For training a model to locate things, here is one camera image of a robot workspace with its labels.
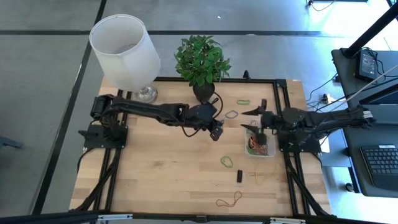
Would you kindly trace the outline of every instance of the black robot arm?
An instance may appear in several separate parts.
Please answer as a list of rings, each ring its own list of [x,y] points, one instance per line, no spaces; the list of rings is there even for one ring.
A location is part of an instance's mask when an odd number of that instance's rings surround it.
[[[152,105],[119,96],[102,95],[95,98],[90,116],[100,121],[106,138],[118,138],[120,135],[119,124],[112,118],[118,113],[129,113],[154,118],[167,126],[209,130],[212,140],[217,141],[223,132],[222,122],[215,119],[217,109],[213,104],[217,101],[218,98],[212,103],[207,102],[190,108],[188,104],[183,103]]]
[[[286,108],[281,116],[266,111],[266,107],[267,101],[262,100],[261,106],[243,113],[261,116],[260,127],[242,124],[257,134],[259,144],[265,144],[264,128],[272,129],[274,134],[281,135],[290,145],[301,145],[310,138],[319,140],[340,128],[369,128],[375,122],[371,112],[362,106],[327,113]]]

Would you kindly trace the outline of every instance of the wooden tabletop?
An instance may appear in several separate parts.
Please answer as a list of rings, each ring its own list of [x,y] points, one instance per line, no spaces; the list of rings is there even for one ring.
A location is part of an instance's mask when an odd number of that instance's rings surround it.
[[[300,81],[288,80],[292,107],[307,109]],[[154,82],[159,95],[155,104],[198,102],[186,82]],[[116,95],[117,89],[106,80],[99,91]],[[244,129],[257,119],[241,115],[253,110],[261,99],[268,100],[267,110],[276,113],[274,92],[265,83],[217,83],[216,92],[224,101],[218,119],[224,119],[224,133],[217,142],[208,131],[200,131],[187,138],[181,128],[168,127],[154,119],[130,115],[127,120],[129,134],[122,150],[117,181],[112,201],[112,211],[131,213],[174,213],[207,215],[275,215],[290,216],[289,191],[283,155],[267,159],[248,158],[243,153]],[[250,105],[237,105],[237,100],[251,100]],[[224,115],[235,110],[234,119]],[[95,149],[81,162],[70,208],[79,206],[93,190],[100,175],[104,150]],[[226,168],[220,158],[229,156],[234,166]],[[324,210],[330,212],[328,196],[319,161],[311,154],[301,154],[305,183]],[[243,171],[242,183],[236,182],[237,170]],[[101,202],[104,207],[107,186]],[[297,201],[302,211],[299,189]],[[234,202],[234,193],[243,197],[234,207],[218,207],[218,199]]]

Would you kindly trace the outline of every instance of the gray floor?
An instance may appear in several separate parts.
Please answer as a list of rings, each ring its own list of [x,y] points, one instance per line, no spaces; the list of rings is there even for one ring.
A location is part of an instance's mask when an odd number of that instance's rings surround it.
[[[328,10],[316,12],[305,4],[305,0],[108,0],[104,16],[131,14],[141,18],[149,30],[322,31],[327,37],[215,36],[223,45],[224,54],[231,58],[232,77],[241,77],[244,70],[249,70],[253,78],[300,79],[309,97],[312,89],[336,72],[330,51],[349,46],[388,5],[384,0],[336,2]],[[316,3],[316,7],[327,4]],[[0,30],[90,29],[99,5],[100,0],[3,0]],[[392,22],[368,46],[374,50],[398,50],[397,26],[396,21]],[[162,59],[159,76],[177,76],[172,54],[183,36],[151,38]],[[2,217],[25,215],[31,210],[87,40],[85,35],[0,35],[0,135],[25,144],[20,150],[0,150]],[[86,129],[90,122],[90,102],[102,76],[92,54],[45,202],[46,213],[68,210],[83,144],[77,131]],[[323,93],[331,93],[334,98],[343,95],[336,83],[327,84],[313,98],[318,99]],[[325,168],[324,176],[335,215],[396,222],[391,205],[397,199],[345,192],[341,186],[349,177],[343,168]]]

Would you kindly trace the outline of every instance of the table lamp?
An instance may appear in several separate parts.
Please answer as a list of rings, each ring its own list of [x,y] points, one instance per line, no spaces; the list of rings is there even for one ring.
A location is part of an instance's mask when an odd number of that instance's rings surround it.
[[[160,71],[160,58],[141,20],[125,14],[104,18],[92,28],[90,44],[115,87],[132,91],[132,100],[156,99],[157,90],[150,84]]]

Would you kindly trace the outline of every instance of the rubber band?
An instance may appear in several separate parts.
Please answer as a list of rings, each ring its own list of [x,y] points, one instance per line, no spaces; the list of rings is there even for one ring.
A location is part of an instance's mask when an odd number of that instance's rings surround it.
[[[249,105],[250,100],[237,100],[236,103],[239,105]]]
[[[266,175],[264,174],[264,177],[262,178],[262,182],[259,184],[257,181],[257,167],[261,162],[257,163],[256,165],[254,165],[254,183],[256,183],[257,186],[261,186],[264,181],[266,180]],[[274,163],[274,171],[272,172],[271,176],[275,175],[276,172],[276,164]]]
[[[255,135],[249,137],[248,153],[255,156],[268,156],[268,145],[259,145]]]
[[[234,207],[234,206],[236,205],[236,202],[238,202],[238,200],[241,199],[241,198],[242,198],[242,192],[236,191],[235,194],[234,194],[234,203],[233,203],[233,204],[229,204],[228,202],[226,202],[226,201],[224,201],[224,200],[222,200],[222,199],[218,199],[218,200],[216,201],[216,205],[217,205],[218,207],[227,206],[227,207],[229,207],[229,208],[232,208],[232,207]]]
[[[225,159],[229,159],[229,161],[231,162],[231,165],[227,165],[227,164],[225,164]],[[221,162],[221,164],[223,164],[225,167],[227,167],[227,168],[232,168],[233,166],[234,166],[234,162],[232,162],[232,159],[229,157],[229,156],[223,156],[221,159],[220,159],[220,162]]]
[[[228,116],[230,113],[234,113],[235,116]],[[239,114],[238,112],[232,110],[232,111],[226,113],[226,114],[225,114],[225,117],[226,117],[226,118],[229,118],[229,119],[233,119],[233,118],[236,118],[236,117],[238,116],[238,114]]]
[[[251,120],[249,125],[259,126],[259,123],[256,120]]]

